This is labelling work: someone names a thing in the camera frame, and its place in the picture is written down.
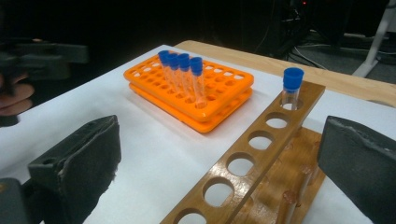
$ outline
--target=blue cap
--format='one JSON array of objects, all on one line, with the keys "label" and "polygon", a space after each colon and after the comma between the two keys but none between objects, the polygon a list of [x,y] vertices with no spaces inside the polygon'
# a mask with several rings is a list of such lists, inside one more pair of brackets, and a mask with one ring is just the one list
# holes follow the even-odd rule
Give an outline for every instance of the blue cap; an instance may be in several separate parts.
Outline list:
[{"label": "blue cap", "polygon": [[169,62],[169,66],[172,68],[172,70],[177,70],[178,69],[178,61],[177,61],[177,54],[176,53],[170,53],[166,56],[166,59]]},{"label": "blue cap", "polygon": [[203,70],[202,58],[201,57],[191,58],[190,67],[193,75],[195,75],[196,77],[200,76]]},{"label": "blue cap", "polygon": [[188,53],[182,53],[177,55],[178,66],[183,72],[189,71],[190,68],[190,55]]},{"label": "blue cap", "polygon": [[168,59],[166,58],[166,56],[168,56],[168,54],[169,54],[169,50],[161,50],[159,53],[158,53],[158,56],[160,57],[160,61],[161,61],[161,63],[163,64],[163,65],[168,65],[169,63],[168,63]]},{"label": "blue cap", "polygon": [[304,71],[301,68],[290,67],[283,72],[283,87],[287,90],[296,91],[300,89],[303,82]]}]

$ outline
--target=table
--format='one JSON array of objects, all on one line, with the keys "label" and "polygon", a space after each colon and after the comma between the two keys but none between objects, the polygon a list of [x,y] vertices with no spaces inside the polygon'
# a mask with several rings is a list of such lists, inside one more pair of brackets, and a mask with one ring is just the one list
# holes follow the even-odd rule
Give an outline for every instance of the table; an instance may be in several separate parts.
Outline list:
[{"label": "table", "polygon": [[[162,49],[188,52],[247,71],[255,77],[254,92],[211,133],[198,133],[134,94],[123,77],[125,70]],[[27,163],[86,122],[114,114],[120,122],[122,161],[114,182],[86,223],[159,223],[279,94],[282,89],[279,76],[291,65],[297,64],[194,41],[174,48],[159,46],[22,113],[18,125],[0,129],[0,177],[26,181]],[[306,72],[305,80],[328,84],[328,90],[304,122],[305,128],[321,133],[324,120],[331,114],[353,119],[396,139],[396,109],[365,101],[381,100],[396,105],[394,85],[301,67]],[[340,89],[338,86],[349,88],[341,88],[341,93],[333,91]],[[383,92],[385,88],[393,91]],[[359,92],[366,89],[372,94]],[[371,222],[326,179],[304,223]]]}]

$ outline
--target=white tabletop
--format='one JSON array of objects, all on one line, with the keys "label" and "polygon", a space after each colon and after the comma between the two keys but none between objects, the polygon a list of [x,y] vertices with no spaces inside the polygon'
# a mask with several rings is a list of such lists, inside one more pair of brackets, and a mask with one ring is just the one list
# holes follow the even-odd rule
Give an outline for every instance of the white tabletop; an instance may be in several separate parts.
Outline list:
[{"label": "white tabletop", "polygon": [[[0,178],[29,178],[26,165],[83,124],[117,115],[122,161],[116,178],[85,223],[159,223],[212,167],[282,89],[280,77],[221,63],[255,77],[250,99],[212,132],[201,134],[179,122],[128,87],[123,72],[150,52],[20,115],[0,128]],[[322,132],[327,116],[352,119],[396,139],[396,109],[325,91],[304,122]],[[371,223],[326,178],[304,223]]]}]

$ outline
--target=wooden rack base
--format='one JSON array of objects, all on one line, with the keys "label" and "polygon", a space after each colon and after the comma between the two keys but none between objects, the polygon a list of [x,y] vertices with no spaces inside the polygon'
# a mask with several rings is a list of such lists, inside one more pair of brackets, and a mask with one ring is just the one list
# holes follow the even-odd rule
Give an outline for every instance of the wooden rack base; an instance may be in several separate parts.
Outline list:
[{"label": "wooden rack base", "polygon": [[[294,148],[294,145],[300,145],[296,144],[299,139],[303,139],[299,136],[312,135],[305,134],[305,130],[301,126],[324,89],[323,86],[303,82],[297,110],[283,108],[280,104],[282,96],[279,94],[164,218],[162,223],[178,223],[191,214],[201,216],[206,223],[233,223],[233,221],[236,223],[240,222],[237,220],[238,218],[242,218],[242,223],[248,223],[247,218],[241,214],[246,210],[249,213],[257,211],[259,204],[257,202],[261,202],[262,193],[268,195],[264,198],[269,200],[268,204],[270,207],[272,206],[272,210],[268,210],[271,212],[267,213],[272,218],[265,216],[263,218],[268,220],[268,223],[275,223],[276,217],[274,217],[274,214],[277,214],[282,192],[286,190],[293,190],[299,196],[298,204],[300,207],[295,210],[304,210],[306,206],[309,207],[308,204],[304,204],[306,197],[301,196],[302,193],[308,194],[307,192],[310,191],[308,190],[310,187],[307,185],[309,176],[315,170],[317,155],[312,148],[317,145],[318,140],[307,141],[309,142],[308,145],[303,144],[304,150],[308,150],[310,153],[307,154],[307,159],[301,159],[302,162],[297,162],[296,156],[300,157],[302,153],[298,149],[299,147]],[[256,140],[260,140],[258,145],[254,143]],[[235,174],[231,171],[230,164],[236,160],[250,161],[252,166],[243,175]],[[277,172],[282,170],[279,170],[279,167],[281,167],[279,164],[287,164],[286,161],[290,161],[292,166],[282,168],[286,171],[278,174]],[[264,186],[265,181],[270,186],[272,185],[272,188],[276,188],[276,191]],[[216,185],[225,185],[232,190],[219,205],[210,203],[205,197],[206,193]]]}]

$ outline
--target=wooden test tube rack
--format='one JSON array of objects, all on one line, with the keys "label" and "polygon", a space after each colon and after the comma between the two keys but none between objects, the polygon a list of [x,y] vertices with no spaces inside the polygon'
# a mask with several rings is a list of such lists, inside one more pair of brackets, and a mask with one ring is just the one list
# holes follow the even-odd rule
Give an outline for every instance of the wooden test tube rack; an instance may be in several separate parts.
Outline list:
[{"label": "wooden test tube rack", "polygon": [[[304,81],[297,110],[283,108],[279,94],[162,223],[178,223],[188,214],[198,214],[206,223],[257,223],[254,218],[259,218],[260,223],[276,223],[282,194],[300,178],[299,167],[312,165],[315,169],[318,150],[315,146],[321,135],[302,128],[302,124],[324,90],[323,86]],[[272,127],[267,122],[270,119],[282,119],[287,125]],[[265,137],[271,144],[259,150],[249,143],[256,137]],[[239,176],[229,171],[229,164],[237,159],[253,163],[247,174]],[[295,209],[292,223],[302,221],[323,178],[323,173],[316,175],[314,184],[306,187],[306,197]],[[225,184],[233,190],[221,206],[205,200],[206,191],[215,184]]]}]

